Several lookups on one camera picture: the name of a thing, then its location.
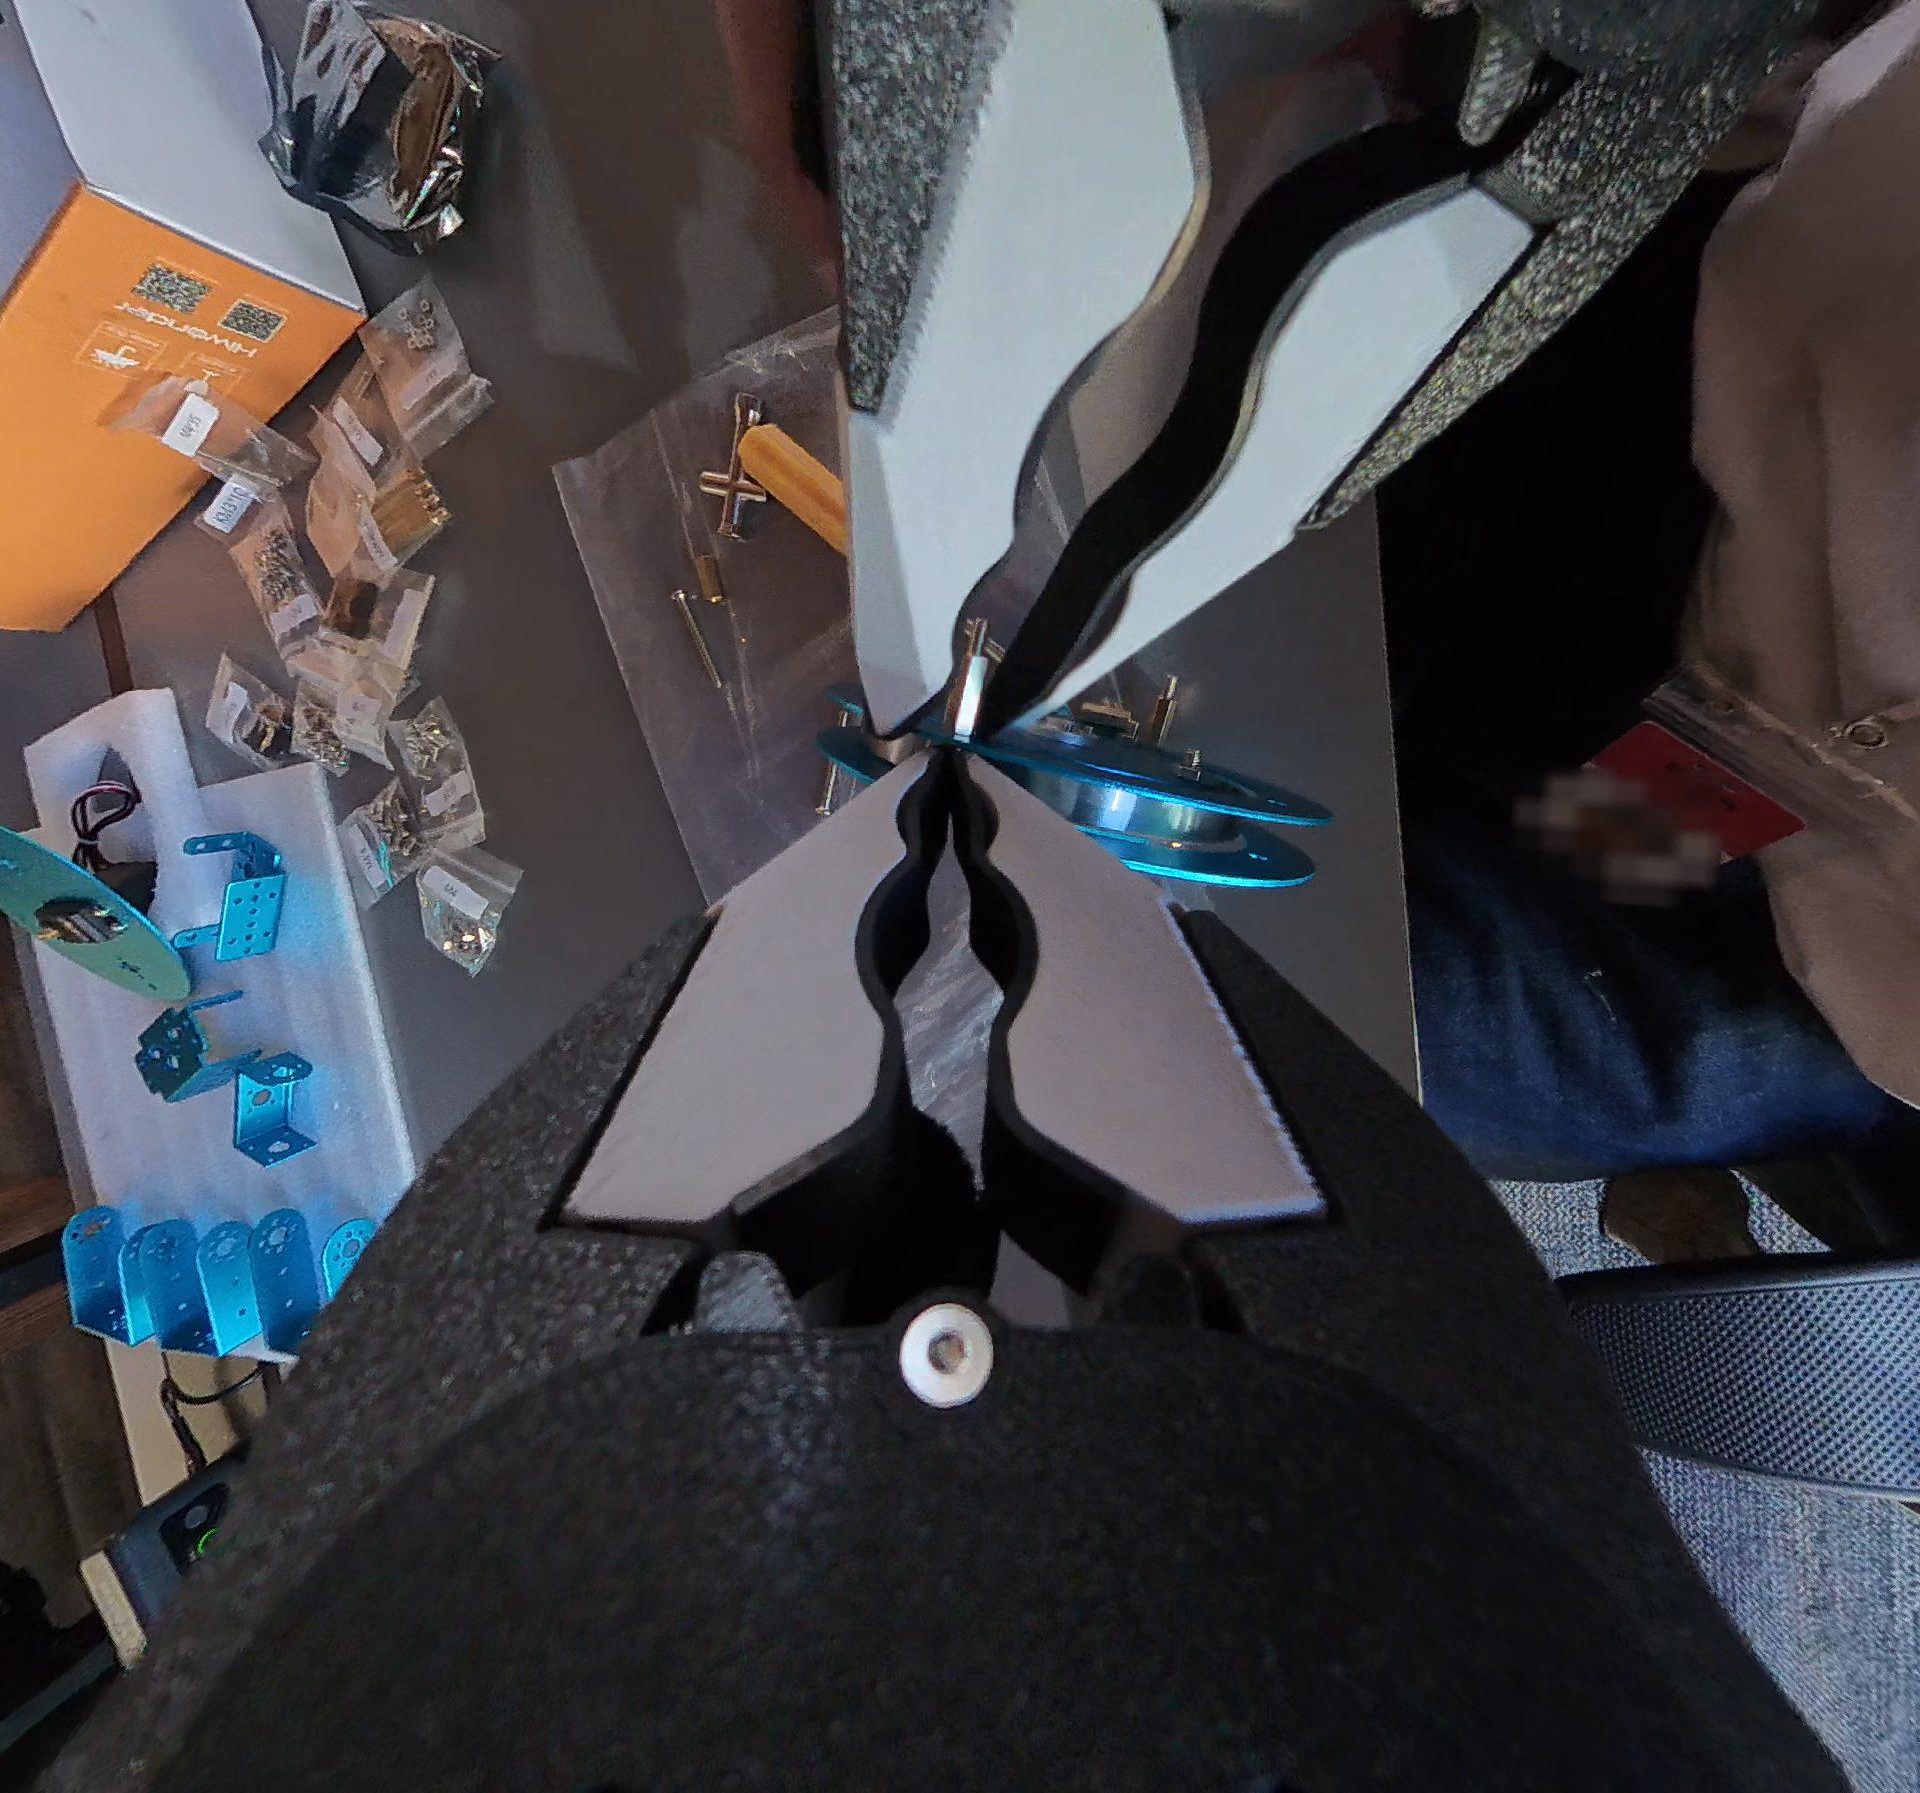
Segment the orange and white cardboard box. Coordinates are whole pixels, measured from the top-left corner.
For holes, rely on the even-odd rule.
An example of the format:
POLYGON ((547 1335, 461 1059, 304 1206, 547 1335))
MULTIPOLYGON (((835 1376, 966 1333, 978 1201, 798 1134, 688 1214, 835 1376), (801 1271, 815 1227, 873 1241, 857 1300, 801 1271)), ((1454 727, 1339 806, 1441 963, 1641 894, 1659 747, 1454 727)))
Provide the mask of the orange and white cardboard box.
POLYGON ((282 190, 248 0, 4 0, 3 625, 58 632, 207 483, 181 381, 270 419, 365 305, 332 219, 282 190))

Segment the small blue angle bracket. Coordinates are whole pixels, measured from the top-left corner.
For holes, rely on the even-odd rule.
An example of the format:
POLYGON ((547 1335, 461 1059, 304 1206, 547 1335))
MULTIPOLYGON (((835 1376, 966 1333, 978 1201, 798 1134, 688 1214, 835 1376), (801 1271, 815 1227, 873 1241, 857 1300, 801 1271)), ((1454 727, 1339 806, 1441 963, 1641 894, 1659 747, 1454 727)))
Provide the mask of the small blue angle bracket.
POLYGON ((232 1145, 260 1167, 274 1167, 311 1151, 318 1141, 295 1119, 295 1099, 313 1074, 301 1054, 282 1048, 258 1056, 235 1074, 232 1145))

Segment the yellow tool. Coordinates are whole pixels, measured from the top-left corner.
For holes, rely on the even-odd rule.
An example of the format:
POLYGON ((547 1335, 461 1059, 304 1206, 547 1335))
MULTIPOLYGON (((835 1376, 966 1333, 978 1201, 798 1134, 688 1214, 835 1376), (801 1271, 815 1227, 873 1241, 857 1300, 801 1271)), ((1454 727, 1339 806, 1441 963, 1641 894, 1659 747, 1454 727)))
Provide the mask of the yellow tool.
POLYGON ((741 434, 739 457, 753 481, 837 554, 852 553, 848 493, 822 460, 771 422, 741 434))

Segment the grey desk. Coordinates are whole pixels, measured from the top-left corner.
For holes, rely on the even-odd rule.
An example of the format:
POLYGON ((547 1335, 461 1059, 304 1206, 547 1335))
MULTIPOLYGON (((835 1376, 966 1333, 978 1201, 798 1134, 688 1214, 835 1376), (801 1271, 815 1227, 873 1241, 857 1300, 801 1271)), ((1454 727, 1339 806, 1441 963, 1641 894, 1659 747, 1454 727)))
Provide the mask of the grey desk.
MULTIPOLYGON (((310 0, 252 0, 295 41, 310 0)), ((712 0, 380 0, 504 51, 468 231, 429 266, 494 404, 447 451, 421 663, 468 727, 493 847, 524 868, 499 952, 445 963, 398 896, 371 960, 424 1151, 704 894, 617 670, 552 464, 721 352, 826 302, 737 141, 712 0)), ((1310 533, 1171 637, 1180 725, 1335 807, 1315 880, 1221 914, 1411 1093, 1407 960, 1371 509, 1310 533)))

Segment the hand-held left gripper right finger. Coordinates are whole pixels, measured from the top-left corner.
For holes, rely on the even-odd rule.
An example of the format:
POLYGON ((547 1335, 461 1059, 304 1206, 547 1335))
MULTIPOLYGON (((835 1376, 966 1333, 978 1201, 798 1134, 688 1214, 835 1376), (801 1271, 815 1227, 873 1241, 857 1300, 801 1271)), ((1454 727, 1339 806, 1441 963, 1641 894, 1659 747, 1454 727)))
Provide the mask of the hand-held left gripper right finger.
POLYGON ((1327 1215, 1165 894, 973 754, 955 859, 999 994, 980 1173, 1029 1259, 1094 1295, 1137 1255, 1327 1215))

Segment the red badge card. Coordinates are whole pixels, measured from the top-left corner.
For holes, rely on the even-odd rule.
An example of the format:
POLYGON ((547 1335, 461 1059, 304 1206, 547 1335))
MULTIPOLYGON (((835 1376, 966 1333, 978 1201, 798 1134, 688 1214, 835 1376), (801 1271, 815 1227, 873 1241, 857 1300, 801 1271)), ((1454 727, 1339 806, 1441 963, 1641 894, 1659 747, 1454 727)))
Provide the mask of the red badge card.
POLYGON ((1724 862, 1749 857, 1805 831, 1808 820, 1666 725, 1644 721, 1586 763, 1625 801, 1687 834, 1708 834, 1724 862))

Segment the blue round turntable base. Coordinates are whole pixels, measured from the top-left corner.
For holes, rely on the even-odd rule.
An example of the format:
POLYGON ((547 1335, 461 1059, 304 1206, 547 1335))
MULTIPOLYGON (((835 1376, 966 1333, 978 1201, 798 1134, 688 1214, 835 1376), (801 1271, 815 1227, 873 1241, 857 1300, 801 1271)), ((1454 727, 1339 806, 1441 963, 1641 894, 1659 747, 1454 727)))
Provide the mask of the blue round turntable base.
POLYGON ((1162 684, 1149 691, 1131 680, 1124 691, 1083 695, 970 750, 1133 871, 1198 889, 1308 882, 1311 857, 1285 831, 1322 827, 1332 812, 1189 746, 1180 688, 1167 741, 1146 746, 1162 684))

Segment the bag of black parts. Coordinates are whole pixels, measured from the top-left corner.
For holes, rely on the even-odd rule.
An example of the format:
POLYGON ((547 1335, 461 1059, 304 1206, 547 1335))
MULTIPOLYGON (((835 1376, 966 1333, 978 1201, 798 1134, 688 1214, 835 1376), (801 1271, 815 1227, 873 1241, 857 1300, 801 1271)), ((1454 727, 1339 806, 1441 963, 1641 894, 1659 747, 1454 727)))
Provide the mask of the bag of black parts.
POLYGON ((501 51, 371 0, 311 0, 295 64, 262 59, 258 149, 291 197, 403 256, 461 231, 501 51))

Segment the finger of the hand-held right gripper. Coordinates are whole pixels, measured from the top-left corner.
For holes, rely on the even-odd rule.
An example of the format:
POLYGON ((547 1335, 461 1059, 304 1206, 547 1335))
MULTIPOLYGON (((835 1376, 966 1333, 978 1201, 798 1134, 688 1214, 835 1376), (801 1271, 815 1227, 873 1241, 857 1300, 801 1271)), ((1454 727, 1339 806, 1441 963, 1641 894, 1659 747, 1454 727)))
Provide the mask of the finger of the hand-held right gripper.
POLYGON ((879 729, 947 688, 1030 449, 1164 290, 1202 193, 1158 0, 992 0, 897 361, 848 418, 854 650, 879 729))
POLYGON ((1452 121, 1380 123, 1268 186, 1221 247, 1147 449, 1072 528, 1001 660, 1001 725, 1083 691, 1279 554, 1535 227, 1452 121))

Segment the pile of small screw bags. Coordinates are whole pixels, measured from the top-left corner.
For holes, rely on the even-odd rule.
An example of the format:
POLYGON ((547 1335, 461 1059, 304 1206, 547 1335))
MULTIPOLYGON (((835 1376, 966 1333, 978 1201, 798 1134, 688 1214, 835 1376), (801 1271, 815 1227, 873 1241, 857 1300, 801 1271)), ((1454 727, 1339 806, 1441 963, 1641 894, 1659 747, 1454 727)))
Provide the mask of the pile of small screw bags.
POLYGON ((239 578, 277 672, 224 652, 205 733, 254 772, 364 765, 382 786, 339 824, 355 899, 419 894, 429 939, 487 963, 516 868, 470 851, 487 812, 468 735, 419 691, 439 578, 421 560, 452 509, 429 460, 493 406, 445 288, 426 274, 359 330, 359 352, 304 435, 270 427, 207 377, 133 380, 106 427, 140 435, 213 485, 195 525, 239 578))

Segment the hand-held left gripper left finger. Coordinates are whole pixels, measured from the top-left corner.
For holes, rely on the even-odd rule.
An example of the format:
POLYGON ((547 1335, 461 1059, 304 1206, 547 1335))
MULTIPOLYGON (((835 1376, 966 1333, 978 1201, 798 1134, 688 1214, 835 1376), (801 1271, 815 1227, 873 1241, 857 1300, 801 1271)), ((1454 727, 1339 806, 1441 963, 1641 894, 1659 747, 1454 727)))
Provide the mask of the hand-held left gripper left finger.
POLYGON ((574 1227, 767 1255, 854 1325, 984 1292, 969 1154, 914 1103, 900 989, 931 939, 950 768, 920 754, 706 917, 560 1201, 574 1227))

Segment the brass cross standoffs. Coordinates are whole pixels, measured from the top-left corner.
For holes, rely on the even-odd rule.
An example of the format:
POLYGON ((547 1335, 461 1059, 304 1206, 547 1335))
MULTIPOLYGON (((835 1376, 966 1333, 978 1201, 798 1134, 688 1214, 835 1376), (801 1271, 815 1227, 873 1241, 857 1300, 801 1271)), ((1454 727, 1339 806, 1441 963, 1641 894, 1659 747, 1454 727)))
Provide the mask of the brass cross standoffs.
POLYGON ((698 491, 720 502, 714 529, 721 538, 739 538, 747 529, 749 509, 768 500, 767 491, 749 473, 747 431, 762 422, 762 400, 753 392, 736 392, 731 400, 731 434, 728 460, 720 470, 698 473, 698 491))

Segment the blue oval metal plate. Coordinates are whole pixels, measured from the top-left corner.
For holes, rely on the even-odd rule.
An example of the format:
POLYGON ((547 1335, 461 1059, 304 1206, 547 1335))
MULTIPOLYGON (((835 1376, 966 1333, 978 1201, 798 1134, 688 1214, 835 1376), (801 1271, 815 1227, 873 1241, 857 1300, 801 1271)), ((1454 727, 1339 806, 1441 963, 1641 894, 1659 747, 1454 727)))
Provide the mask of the blue oval metal plate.
MULTIPOLYGON (((3 831, 3 912, 32 940, 37 940, 33 930, 35 905, 45 896, 58 894, 61 885, 79 882, 77 872, 66 862, 66 857, 22 833, 3 831)), ((132 932, 109 942, 37 942, 116 989, 137 991, 160 1006, 188 1001, 188 963, 150 916, 137 916, 132 932)))

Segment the black servo motor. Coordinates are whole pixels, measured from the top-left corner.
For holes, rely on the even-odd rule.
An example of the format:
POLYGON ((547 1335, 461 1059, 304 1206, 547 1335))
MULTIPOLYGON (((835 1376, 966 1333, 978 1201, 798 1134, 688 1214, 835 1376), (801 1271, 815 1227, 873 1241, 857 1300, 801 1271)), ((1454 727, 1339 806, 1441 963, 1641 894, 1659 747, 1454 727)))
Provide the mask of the black servo motor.
POLYGON ((157 859, 112 859, 97 845, 75 845, 66 862, 79 882, 61 885, 35 905, 37 940, 109 942, 152 912, 157 859))

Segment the large clear plastic bag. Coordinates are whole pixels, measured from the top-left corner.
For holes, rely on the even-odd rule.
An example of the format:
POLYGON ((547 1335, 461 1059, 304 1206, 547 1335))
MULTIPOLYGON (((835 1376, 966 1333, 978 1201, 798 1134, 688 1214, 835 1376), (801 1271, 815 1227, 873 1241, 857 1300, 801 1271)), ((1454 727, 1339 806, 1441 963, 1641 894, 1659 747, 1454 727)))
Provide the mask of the large clear plastic bag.
POLYGON ((712 903, 815 831, 820 729, 837 688, 858 684, 849 574, 782 505, 718 535, 698 473, 728 460, 731 400, 835 473, 841 459, 835 309, 723 354, 586 457, 555 470, 621 680, 633 702, 700 898, 712 903), (698 596, 694 554, 720 558, 728 604, 698 596), (714 691, 670 594, 686 588, 725 676, 714 691))

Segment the dark device with green display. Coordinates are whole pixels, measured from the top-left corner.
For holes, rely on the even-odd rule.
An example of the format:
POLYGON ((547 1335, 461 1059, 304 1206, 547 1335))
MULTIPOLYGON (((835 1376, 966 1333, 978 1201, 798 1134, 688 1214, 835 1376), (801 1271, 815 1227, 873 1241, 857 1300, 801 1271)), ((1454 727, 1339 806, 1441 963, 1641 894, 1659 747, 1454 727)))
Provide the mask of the dark device with green display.
POLYGON ((244 1461, 227 1456, 147 1503, 109 1539, 106 1556, 132 1606, 154 1618, 213 1547, 232 1503, 244 1461))

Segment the person's right hand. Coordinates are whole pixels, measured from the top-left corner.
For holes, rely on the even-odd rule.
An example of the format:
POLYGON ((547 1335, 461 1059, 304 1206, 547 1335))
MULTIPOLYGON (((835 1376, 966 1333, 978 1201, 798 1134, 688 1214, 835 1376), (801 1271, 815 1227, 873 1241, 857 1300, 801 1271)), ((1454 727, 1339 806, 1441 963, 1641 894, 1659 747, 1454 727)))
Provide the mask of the person's right hand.
POLYGON ((812 0, 714 0, 739 144, 773 215, 827 294, 837 294, 840 234, 826 170, 801 144, 801 105, 815 83, 812 0))

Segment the white foam sheet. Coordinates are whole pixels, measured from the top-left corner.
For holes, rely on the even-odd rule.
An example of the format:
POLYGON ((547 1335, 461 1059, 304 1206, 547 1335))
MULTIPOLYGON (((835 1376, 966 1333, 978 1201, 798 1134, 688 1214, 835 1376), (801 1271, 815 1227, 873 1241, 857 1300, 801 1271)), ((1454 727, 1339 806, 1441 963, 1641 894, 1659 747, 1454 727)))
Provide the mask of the white foam sheet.
POLYGON ((125 775, 137 803, 105 845, 112 857, 159 862, 147 916, 167 940, 214 922, 232 874, 230 856, 185 856, 182 841, 252 831, 278 847, 286 894, 274 952, 219 963, 211 944, 195 947, 182 955, 188 1001, 244 989, 244 1000, 202 1014, 214 1054, 291 1048, 315 1068, 294 1119, 318 1145, 260 1167, 232 1145, 235 1082, 179 1103, 141 1082, 137 1036, 170 1006, 116 989, 35 940, 81 1211, 112 1205, 128 1234, 174 1220, 203 1234, 223 1221, 254 1227, 291 1206, 318 1243, 347 1220, 380 1223, 411 1183, 418 1154, 321 772, 298 766, 200 786, 168 691, 106 700, 27 744, 21 759, 37 816, 27 836, 63 857, 77 844, 72 806, 83 790, 106 768, 125 775))

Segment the person's blue jeans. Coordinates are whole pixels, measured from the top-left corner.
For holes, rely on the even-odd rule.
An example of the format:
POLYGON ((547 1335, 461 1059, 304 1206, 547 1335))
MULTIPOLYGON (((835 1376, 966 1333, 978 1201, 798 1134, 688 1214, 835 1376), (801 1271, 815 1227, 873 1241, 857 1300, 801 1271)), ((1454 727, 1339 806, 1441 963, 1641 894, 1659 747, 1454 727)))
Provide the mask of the person's blue jeans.
POLYGON ((1621 905, 1541 849, 1433 820, 1405 885, 1425 1107, 1488 1178, 1917 1154, 1917 1111, 1787 970, 1755 862, 1621 905))

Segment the wide blue perforated bracket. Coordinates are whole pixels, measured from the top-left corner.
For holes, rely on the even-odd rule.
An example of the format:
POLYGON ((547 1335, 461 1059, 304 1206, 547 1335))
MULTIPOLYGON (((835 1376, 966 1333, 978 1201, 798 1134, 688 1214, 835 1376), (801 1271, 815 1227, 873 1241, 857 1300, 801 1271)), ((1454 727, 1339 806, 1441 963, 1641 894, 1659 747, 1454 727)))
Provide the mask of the wide blue perforated bracket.
POLYGON ((277 845, 252 831, 200 834, 182 841, 188 857, 227 854, 232 874, 223 890, 214 922, 177 930, 170 944, 188 955, 211 944, 219 963, 270 955, 278 940, 278 926, 286 894, 286 868, 277 845))

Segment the teal multi-hole metal bracket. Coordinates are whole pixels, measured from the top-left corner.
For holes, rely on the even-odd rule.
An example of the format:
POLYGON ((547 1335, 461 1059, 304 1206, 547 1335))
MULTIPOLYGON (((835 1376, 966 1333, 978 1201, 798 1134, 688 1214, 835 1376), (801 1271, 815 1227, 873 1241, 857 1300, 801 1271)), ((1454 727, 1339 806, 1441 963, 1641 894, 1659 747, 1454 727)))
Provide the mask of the teal multi-hole metal bracket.
POLYGON ((248 1048, 219 1058, 202 1014, 246 997, 244 989, 205 993, 157 1016, 137 1036, 133 1066, 145 1088, 165 1103, 179 1103, 219 1091, 260 1059, 248 1048))

